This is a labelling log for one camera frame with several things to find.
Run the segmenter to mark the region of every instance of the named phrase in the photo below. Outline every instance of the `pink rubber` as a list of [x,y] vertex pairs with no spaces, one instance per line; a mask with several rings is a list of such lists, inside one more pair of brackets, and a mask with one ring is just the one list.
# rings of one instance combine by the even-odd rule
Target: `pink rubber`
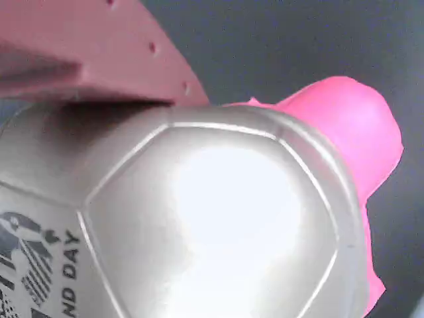
[[139,0],[0,1],[0,97],[207,104]]
[[365,227],[370,285],[366,315],[385,291],[372,264],[366,202],[397,166],[403,152],[401,133],[386,101],[376,90],[351,78],[332,77],[275,105],[262,104],[254,98],[248,104],[302,120],[327,136],[341,153],[356,185]]

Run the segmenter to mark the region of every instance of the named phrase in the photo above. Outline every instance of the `dark gray background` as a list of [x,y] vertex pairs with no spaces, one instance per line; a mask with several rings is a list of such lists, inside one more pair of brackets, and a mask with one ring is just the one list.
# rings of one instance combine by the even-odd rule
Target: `dark gray background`
[[[276,102],[332,75],[387,99],[405,153],[368,204],[388,290],[369,315],[408,317],[424,292],[424,1],[144,0],[214,103]],[[16,109],[0,101],[0,120]]]

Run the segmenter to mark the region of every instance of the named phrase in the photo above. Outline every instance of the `hole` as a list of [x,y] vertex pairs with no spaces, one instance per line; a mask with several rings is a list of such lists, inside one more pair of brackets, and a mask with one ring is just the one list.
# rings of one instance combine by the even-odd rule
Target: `hole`
[[185,96],[190,94],[190,85],[188,84],[188,82],[183,82],[183,88],[184,88],[184,94]]
[[153,56],[156,56],[159,53],[159,49],[154,42],[150,42],[148,44],[148,49],[153,54]]

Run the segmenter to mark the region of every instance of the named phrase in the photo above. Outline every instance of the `mauve plastic piece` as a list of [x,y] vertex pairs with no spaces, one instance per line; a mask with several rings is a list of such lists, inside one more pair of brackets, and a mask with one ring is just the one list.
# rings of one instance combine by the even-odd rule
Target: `mauve plastic piece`
[[309,85],[275,105],[262,104],[255,98],[248,104],[298,118],[321,131],[341,153],[353,176],[362,209],[370,284],[368,313],[385,287],[372,264],[366,201],[388,178],[403,152],[401,133],[386,101],[375,89],[354,79],[332,77]]
[[208,102],[137,0],[0,1],[0,97]]

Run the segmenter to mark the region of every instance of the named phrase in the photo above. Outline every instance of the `soccer ball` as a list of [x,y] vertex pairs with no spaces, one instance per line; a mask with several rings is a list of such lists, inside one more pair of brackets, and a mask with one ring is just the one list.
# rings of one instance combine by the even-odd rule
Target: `soccer ball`
[[0,202],[7,317],[366,309],[352,180],[324,137],[271,110],[26,109],[1,131]]

